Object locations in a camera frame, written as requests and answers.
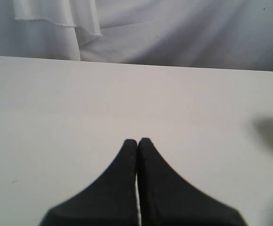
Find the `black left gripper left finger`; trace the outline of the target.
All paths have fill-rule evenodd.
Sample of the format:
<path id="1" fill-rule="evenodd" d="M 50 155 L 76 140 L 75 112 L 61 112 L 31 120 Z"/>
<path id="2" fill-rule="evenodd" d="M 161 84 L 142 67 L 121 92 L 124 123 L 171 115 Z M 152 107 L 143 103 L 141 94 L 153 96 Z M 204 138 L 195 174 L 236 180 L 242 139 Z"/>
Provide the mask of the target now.
<path id="1" fill-rule="evenodd" d="M 87 188 L 51 208 L 42 226 L 135 226 L 137 142 L 124 141 L 108 168 Z"/>

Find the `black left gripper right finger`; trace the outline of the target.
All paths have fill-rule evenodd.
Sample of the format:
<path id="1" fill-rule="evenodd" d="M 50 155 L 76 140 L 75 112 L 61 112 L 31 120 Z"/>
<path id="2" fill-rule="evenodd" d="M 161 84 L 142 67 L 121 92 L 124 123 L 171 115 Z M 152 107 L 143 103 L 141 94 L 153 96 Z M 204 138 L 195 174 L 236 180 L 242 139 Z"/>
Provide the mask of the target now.
<path id="1" fill-rule="evenodd" d="M 164 160 L 149 138 L 137 150 L 137 181 L 143 226 L 245 226 L 234 208 L 201 192 Z"/>

